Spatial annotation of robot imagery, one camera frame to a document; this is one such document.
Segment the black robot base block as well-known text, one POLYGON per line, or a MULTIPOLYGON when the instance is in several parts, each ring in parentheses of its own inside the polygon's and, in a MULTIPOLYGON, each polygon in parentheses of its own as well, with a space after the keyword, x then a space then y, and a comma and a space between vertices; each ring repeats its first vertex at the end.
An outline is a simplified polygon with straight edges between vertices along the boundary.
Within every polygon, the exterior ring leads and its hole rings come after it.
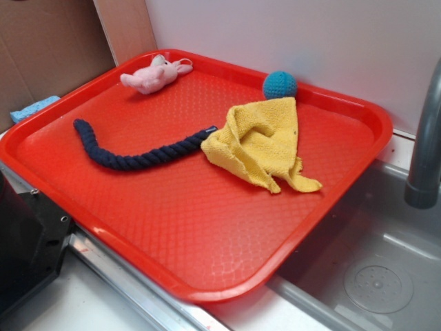
POLYGON ((1 317, 59 276, 72 227, 44 193, 18 193, 1 175, 1 317))

